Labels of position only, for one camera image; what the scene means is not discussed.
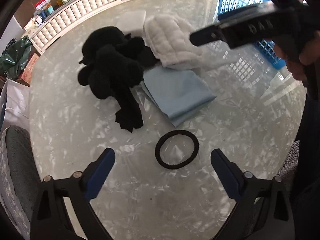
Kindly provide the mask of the person's right hand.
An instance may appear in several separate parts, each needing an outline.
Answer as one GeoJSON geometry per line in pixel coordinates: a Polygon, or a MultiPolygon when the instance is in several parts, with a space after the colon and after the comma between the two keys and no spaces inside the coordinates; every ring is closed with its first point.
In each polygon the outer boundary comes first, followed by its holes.
{"type": "Polygon", "coordinates": [[[320,39],[319,39],[319,30],[314,33],[314,38],[306,43],[302,52],[299,55],[298,62],[292,61],[289,57],[283,52],[283,50],[277,45],[274,45],[275,54],[285,60],[287,70],[292,74],[293,78],[297,81],[307,82],[307,77],[304,72],[304,66],[308,66],[312,63],[315,63],[319,60],[319,51],[320,51],[320,39]]]}

